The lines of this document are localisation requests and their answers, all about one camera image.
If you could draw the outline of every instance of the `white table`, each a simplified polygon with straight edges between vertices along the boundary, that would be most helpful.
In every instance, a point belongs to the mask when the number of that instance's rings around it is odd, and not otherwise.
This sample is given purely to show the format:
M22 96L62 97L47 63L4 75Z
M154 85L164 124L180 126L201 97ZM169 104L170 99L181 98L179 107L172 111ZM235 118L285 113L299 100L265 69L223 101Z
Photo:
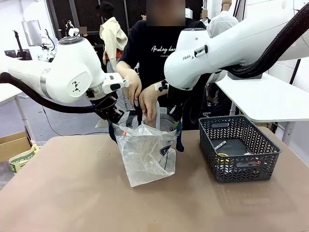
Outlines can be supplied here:
M3 105L5 103L8 103L12 100L15 100L17 108L19 110L19 113L21 115L21 118L24 122L25 127L27 128L27 131L31 137L32 140L35 140L34 134L32 132L32 129L30 127L30 124L28 122L27 117L25 116L25 113L21 107L20 99L25 99L25 97L20 96L22 91L15 86L12 86L10 84L0 84L0 105Z
M287 122L282 141L289 144L296 121L309 121L309 93L264 73L262 79L216 83L235 106L254 122Z

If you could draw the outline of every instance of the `black t-shirt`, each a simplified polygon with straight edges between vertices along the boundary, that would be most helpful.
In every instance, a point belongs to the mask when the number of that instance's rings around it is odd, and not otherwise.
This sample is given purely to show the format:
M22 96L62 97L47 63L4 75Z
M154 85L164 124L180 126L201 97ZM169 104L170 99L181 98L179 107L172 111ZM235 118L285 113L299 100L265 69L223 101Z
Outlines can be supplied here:
M135 68L140 62L142 89L163 81L164 64L168 56L176 50L180 32L185 28L204 28L200 21L186 18L183 27L152 27L146 21L137 22L131 29L128 43L120 60ZM166 96L159 98L160 106L170 106Z

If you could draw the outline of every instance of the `plastic bag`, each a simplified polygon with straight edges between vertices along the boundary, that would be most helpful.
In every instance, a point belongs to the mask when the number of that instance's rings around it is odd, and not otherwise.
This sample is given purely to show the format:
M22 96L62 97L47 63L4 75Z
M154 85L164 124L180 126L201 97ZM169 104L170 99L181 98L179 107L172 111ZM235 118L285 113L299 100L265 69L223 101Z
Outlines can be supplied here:
M122 118L114 131L131 187L173 175L176 151L170 147L179 133L177 123L166 110L158 112L156 125L160 130L145 124L138 126L137 116L129 112Z

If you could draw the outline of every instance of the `beige jacket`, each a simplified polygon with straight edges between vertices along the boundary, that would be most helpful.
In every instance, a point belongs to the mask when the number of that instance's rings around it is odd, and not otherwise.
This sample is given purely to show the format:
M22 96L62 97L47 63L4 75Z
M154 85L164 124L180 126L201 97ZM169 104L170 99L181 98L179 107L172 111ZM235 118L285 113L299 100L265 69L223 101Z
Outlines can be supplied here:
M123 51L127 44L127 36L121 30L115 17L110 18L100 27L100 37L105 43L105 51L110 59L113 69L117 65L117 49Z

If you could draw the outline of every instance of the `desk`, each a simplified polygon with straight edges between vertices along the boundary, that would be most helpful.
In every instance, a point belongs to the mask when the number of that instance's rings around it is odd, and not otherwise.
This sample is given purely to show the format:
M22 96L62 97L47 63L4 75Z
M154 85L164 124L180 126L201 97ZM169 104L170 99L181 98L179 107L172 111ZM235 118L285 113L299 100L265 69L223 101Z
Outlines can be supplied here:
M0 191L0 231L309 231L309 168L261 130L282 149L269 181L217 183L184 131L176 173L135 188L108 135L52 138Z
M12 100L15 100L18 111L21 115L21 118L24 122L25 127L27 128L27 131L31 139L35 140L34 134L32 132L28 119L23 111L23 108L21 107L20 99L25 99L25 97L19 95L21 93L22 91L16 88L15 86L12 86L10 84L0 84L0 106Z
M257 80L232 80L226 76L216 83L253 122L287 122L283 141L289 144L296 121L309 121L309 93L276 77L263 74Z

